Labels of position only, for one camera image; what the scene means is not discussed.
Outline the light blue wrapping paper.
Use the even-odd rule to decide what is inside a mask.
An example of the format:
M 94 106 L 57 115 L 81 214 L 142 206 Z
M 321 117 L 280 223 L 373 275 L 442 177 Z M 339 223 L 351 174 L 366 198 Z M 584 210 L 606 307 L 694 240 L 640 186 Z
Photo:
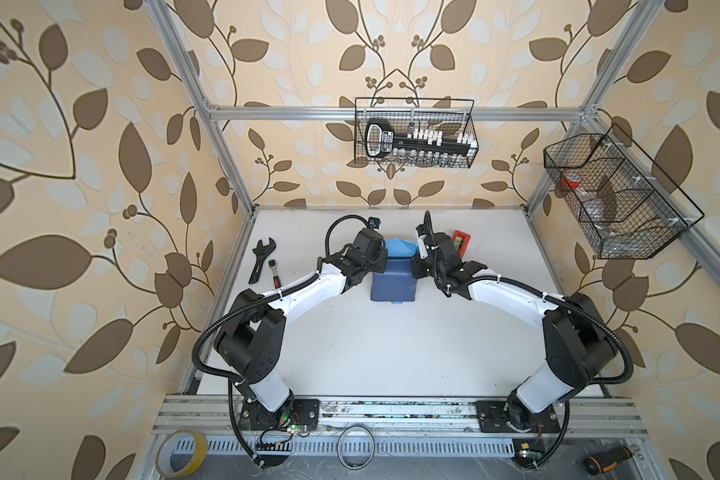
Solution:
M 385 271 L 373 274 L 370 299 L 393 304 L 414 302 L 417 280 L 413 276 L 412 265 L 418 246 L 407 240 L 392 239 L 386 242 L 386 248 Z

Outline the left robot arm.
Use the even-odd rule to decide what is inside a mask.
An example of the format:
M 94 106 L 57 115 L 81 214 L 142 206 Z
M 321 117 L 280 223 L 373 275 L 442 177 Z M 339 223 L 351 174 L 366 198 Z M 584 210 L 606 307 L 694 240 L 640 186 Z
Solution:
M 363 228 L 352 243 L 330 251 L 330 236 L 341 222 L 359 220 Z M 380 220 L 346 215 L 329 227 L 326 255 L 314 273 L 259 294 L 241 292 L 230 311 L 197 338 L 191 359 L 205 375 L 223 378 L 244 399 L 264 412 L 266 422 L 282 426 L 292 415 L 293 392 L 276 372 L 286 327 L 318 304 L 362 283 L 369 273 L 385 271 L 388 251 Z

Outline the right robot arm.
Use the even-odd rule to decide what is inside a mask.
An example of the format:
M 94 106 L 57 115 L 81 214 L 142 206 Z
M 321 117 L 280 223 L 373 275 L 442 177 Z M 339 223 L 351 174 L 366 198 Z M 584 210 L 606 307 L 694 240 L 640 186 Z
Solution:
M 551 405 L 591 384 L 618 385 L 632 378 L 634 361 L 629 349 L 588 296 L 544 292 L 482 263 L 463 261 L 451 237 L 443 232 L 424 224 L 416 231 L 416 278 L 432 278 L 448 297 L 458 295 L 496 307 L 543 336 L 544 362 L 507 396 L 504 417 L 511 428 L 529 430 Z

